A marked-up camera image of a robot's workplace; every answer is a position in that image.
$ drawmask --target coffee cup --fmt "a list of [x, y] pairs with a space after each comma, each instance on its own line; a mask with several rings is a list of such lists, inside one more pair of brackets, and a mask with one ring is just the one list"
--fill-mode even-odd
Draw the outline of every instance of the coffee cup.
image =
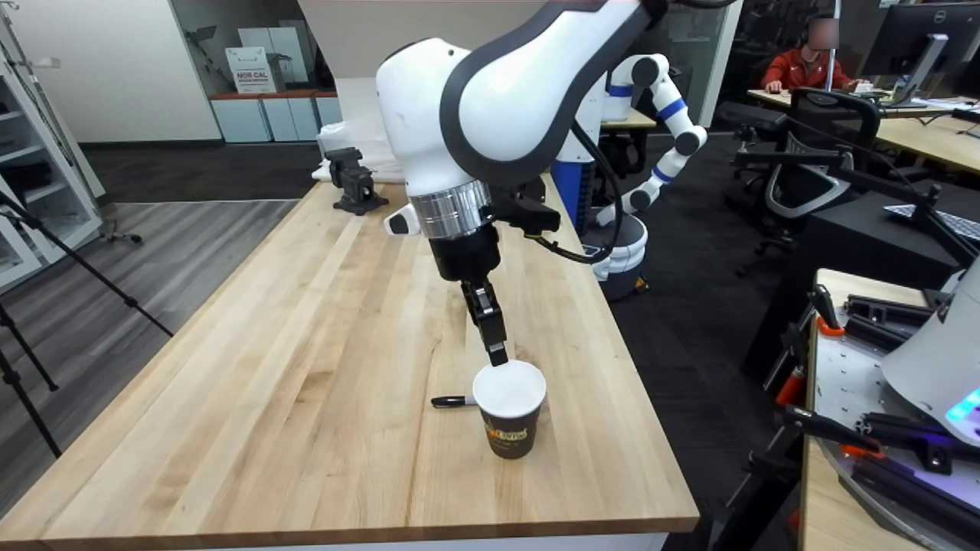
[[497, 457], [522, 459], [531, 452], [546, 396], [546, 375], [527, 363], [477, 371], [471, 397], [480, 406], [486, 444]]

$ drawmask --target red shirt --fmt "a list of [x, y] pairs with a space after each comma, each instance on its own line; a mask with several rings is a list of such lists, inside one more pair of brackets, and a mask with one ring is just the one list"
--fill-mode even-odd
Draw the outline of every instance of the red shirt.
[[[819, 62], [806, 62], [804, 48], [786, 48], [772, 59], [772, 64], [762, 77], [762, 89], [772, 79], [781, 79], [785, 89], [823, 89], [828, 86], [828, 56], [819, 56]], [[852, 86], [854, 86], [854, 79], [835, 62], [833, 64], [833, 89], [852, 89]]]

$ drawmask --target black cable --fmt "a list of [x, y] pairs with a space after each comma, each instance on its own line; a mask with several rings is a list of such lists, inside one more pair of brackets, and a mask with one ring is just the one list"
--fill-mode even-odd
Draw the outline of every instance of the black cable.
[[602, 251], [602, 255], [576, 255], [576, 251], [568, 251], [560, 247], [557, 243], [550, 243], [543, 235], [532, 235], [536, 246], [554, 251], [557, 258], [563, 260], [576, 260], [576, 264], [602, 264], [614, 255], [617, 243], [618, 243], [618, 231], [623, 231], [623, 186], [618, 186], [618, 178], [611, 165], [611, 160], [602, 152], [602, 147], [595, 147], [595, 142], [585, 134], [585, 130], [579, 127], [579, 121], [572, 123], [572, 134], [579, 137], [579, 144], [595, 155], [595, 163], [602, 165], [602, 172], [614, 181], [614, 204], [617, 204], [617, 218], [614, 218], [614, 235], [611, 235], [611, 246]]

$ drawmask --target wooden table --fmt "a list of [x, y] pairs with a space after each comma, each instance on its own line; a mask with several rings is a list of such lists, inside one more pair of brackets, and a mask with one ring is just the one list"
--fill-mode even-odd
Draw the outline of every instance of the wooden table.
[[[791, 91], [769, 95], [766, 89], [750, 89], [749, 95], [772, 107], [791, 107]], [[980, 137], [964, 134], [967, 130], [973, 130], [973, 123], [952, 118], [935, 118], [925, 123], [912, 113], [885, 113], [875, 142], [964, 172], [980, 172]]]
[[[509, 349], [551, 396], [536, 449], [497, 459], [477, 409], [429, 406], [486, 363], [459, 289], [422, 235], [393, 238], [385, 210], [352, 218], [334, 198], [320, 185], [298, 202], [4, 519], [0, 548], [696, 530], [587, 267], [504, 226]], [[557, 238], [576, 246], [571, 223]]]
[[[750, 99], [766, 100], [772, 107], [786, 110], [793, 104], [793, 95], [785, 89], [777, 95], [766, 91], [766, 89], [749, 89]], [[952, 113], [952, 107], [939, 107], [939, 104], [904, 104], [904, 107], [881, 107], [880, 118], [881, 121], [908, 121], [908, 118], [948, 118]]]
[[[922, 294], [912, 289], [873, 281], [835, 270], [822, 270], [819, 281], [829, 290], [833, 306], [841, 308], [850, 294], [861, 298], [880, 298], [880, 299], [902, 299], [902, 304], [918, 304]], [[804, 452], [804, 548], [918, 548], [910, 539], [902, 539], [888, 530], [881, 530], [841, 485], [835, 468], [823, 457], [822, 444], [815, 437], [806, 437]]]
[[646, 113], [641, 113], [641, 110], [627, 110], [626, 113], [626, 121], [611, 121], [611, 123], [605, 123], [605, 132], [626, 132], [626, 130], [655, 130], [655, 121], [649, 121]]

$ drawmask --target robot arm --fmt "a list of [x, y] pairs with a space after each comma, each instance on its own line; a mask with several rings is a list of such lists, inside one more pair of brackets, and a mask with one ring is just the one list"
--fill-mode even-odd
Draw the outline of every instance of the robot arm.
[[[672, 62], [665, 56], [635, 56], [623, 62], [611, 73], [611, 91], [626, 89], [623, 79], [627, 69], [630, 69], [630, 83], [636, 89], [649, 89], [654, 107], [674, 137], [674, 147], [654, 165], [654, 175], [618, 198], [623, 210], [635, 214], [635, 210], [646, 210], [659, 198], [662, 186], [672, 185], [684, 172], [684, 165], [704, 147], [708, 132], [693, 123], [689, 107], [672, 79]], [[599, 210], [595, 221], [602, 226], [611, 226], [614, 218], [617, 218], [617, 204], [607, 204]]]
[[499, 264], [486, 186], [543, 175], [579, 100], [668, 0], [550, 0], [527, 26], [470, 51], [443, 41], [406, 47], [376, 71], [389, 144], [411, 214], [439, 272], [459, 281], [494, 364], [509, 363], [490, 289]]

